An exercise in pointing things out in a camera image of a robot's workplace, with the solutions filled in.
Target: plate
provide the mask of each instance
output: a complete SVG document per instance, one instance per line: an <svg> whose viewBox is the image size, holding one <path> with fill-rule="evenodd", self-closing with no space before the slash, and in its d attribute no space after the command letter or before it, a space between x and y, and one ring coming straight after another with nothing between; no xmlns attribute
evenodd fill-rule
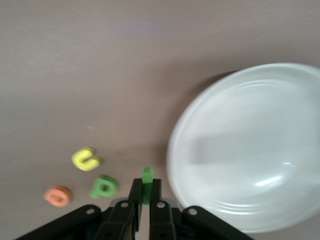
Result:
<svg viewBox="0 0 320 240"><path fill-rule="evenodd" d="M320 69L274 63L202 92L171 135L167 175L197 205L245 233L280 230L320 211Z"/></svg>

